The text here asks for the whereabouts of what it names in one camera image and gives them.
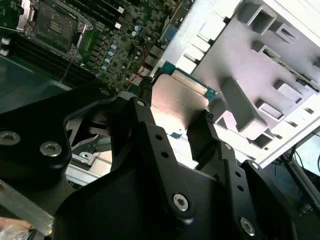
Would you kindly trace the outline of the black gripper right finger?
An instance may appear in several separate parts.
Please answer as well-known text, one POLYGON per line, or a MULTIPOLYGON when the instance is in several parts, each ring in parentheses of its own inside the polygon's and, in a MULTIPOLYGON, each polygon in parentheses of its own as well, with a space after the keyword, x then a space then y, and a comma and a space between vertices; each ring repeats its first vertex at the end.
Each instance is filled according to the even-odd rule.
POLYGON ((196 169, 216 181, 213 192, 217 235, 233 240, 301 240, 296 210, 264 169, 253 160, 238 163, 233 148, 221 141, 213 115, 202 111, 187 129, 196 169))

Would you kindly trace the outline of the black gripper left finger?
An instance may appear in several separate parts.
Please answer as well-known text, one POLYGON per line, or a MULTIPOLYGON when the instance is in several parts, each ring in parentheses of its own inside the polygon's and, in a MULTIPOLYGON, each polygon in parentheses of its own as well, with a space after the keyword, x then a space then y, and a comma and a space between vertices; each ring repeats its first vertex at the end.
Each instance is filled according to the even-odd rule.
POLYGON ((0 116, 0 177, 45 188, 57 184, 72 149, 97 135, 111 137, 111 172, 138 164, 177 162, 147 98, 125 100, 89 84, 0 116))

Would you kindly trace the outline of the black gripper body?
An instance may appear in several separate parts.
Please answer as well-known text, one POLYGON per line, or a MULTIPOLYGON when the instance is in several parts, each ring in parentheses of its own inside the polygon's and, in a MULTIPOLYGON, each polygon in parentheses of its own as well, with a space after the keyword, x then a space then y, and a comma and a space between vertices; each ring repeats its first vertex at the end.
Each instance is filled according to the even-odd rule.
POLYGON ((58 240, 238 240, 225 163, 213 176, 159 162, 123 166, 74 192, 56 214, 58 240))

